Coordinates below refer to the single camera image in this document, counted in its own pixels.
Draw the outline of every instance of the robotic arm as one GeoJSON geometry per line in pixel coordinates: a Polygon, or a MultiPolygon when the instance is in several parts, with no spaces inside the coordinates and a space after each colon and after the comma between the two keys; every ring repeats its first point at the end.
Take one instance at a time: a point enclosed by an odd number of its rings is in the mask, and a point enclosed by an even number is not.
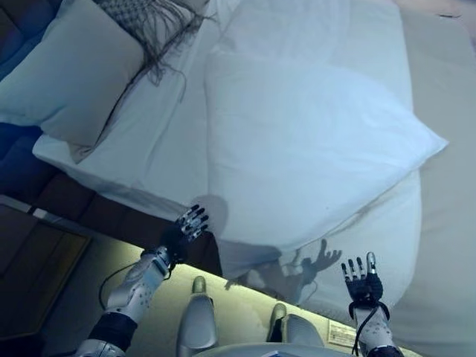
{"type": "Polygon", "coordinates": [[[376,259],[372,252],[367,254],[367,274],[362,260],[357,258],[358,274],[352,260],[348,261],[352,279],[342,263],[345,283],[353,302],[349,305],[350,317],[356,322],[357,336],[353,353],[358,356],[357,343],[365,357],[403,357],[393,342],[388,328],[390,313],[380,302],[384,289],[376,270],[376,259]]]}
{"type": "Polygon", "coordinates": [[[162,246],[144,251],[122,284],[110,294],[106,311],[94,326],[76,357],[123,357],[129,348],[155,290],[186,259],[186,247],[206,229],[205,209],[193,206],[171,225],[162,246]]]}

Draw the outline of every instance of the robot leg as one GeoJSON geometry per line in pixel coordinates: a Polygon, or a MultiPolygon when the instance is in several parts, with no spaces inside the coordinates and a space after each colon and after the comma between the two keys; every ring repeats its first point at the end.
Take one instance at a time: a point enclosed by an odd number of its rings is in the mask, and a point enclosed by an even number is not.
{"type": "Polygon", "coordinates": [[[282,323],[283,343],[310,347],[324,347],[322,338],[313,324],[301,316],[288,314],[282,323]]]}
{"type": "Polygon", "coordinates": [[[192,296],[181,318],[177,357],[191,357],[218,345],[212,300],[206,293],[205,279],[193,281],[192,296]]]}

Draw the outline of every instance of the cable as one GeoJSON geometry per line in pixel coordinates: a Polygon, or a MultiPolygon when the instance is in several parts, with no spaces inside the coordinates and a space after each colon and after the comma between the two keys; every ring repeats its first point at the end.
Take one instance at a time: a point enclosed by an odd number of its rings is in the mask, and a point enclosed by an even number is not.
{"type": "Polygon", "coordinates": [[[48,357],[67,357],[72,356],[76,353],[77,350],[69,351],[69,352],[62,352],[62,353],[55,353],[54,355],[49,355],[48,357]]]}
{"type": "Polygon", "coordinates": [[[126,270],[127,268],[130,268],[131,266],[133,266],[136,262],[133,262],[133,263],[130,263],[126,266],[124,266],[123,268],[120,268],[118,270],[116,270],[115,272],[113,272],[112,274],[110,274],[106,279],[103,280],[103,282],[101,283],[100,287],[99,287],[99,292],[97,292],[97,299],[99,300],[99,304],[101,305],[101,308],[103,310],[106,309],[106,305],[104,305],[104,302],[103,302],[103,289],[104,289],[104,286],[106,285],[106,283],[108,281],[111,280],[111,278],[113,278],[115,275],[119,274],[120,272],[126,270]]]}
{"type": "Polygon", "coordinates": [[[370,319],[376,314],[377,311],[379,311],[380,306],[376,306],[373,308],[373,310],[370,312],[370,314],[367,316],[367,318],[362,322],[362,325],[357,330],[357,335],[356,335],[356,340],[354,341],[354,346],[352,347],[352,354],[355,352],[356,356],[358,356],[358,339],[360,338],[360,334],[362,330],[364,329],[365,325],[367,322],[370,321],[370,319]]]}

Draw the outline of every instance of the white sticker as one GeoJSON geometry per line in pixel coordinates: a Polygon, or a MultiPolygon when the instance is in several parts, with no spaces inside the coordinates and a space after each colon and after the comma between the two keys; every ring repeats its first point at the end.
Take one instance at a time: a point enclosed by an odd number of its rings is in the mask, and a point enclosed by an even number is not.
{"type": "Polygon", "coordinates": [[[329,320],[329,335],[327,341],[330,344],[339,346],[353,347],[356,339],[356,330],[352,327],[340,324],[339,322],[329,320]]]}

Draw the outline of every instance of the dark brown furniture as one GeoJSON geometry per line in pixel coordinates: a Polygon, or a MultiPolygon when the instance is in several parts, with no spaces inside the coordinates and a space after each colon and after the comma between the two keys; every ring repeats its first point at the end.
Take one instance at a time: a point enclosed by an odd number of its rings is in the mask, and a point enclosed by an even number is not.
{"type": "Polygon", "coordinates": [[[39,332],[90,239],[4,205],[0,232],[2,342],[39,332]]]}

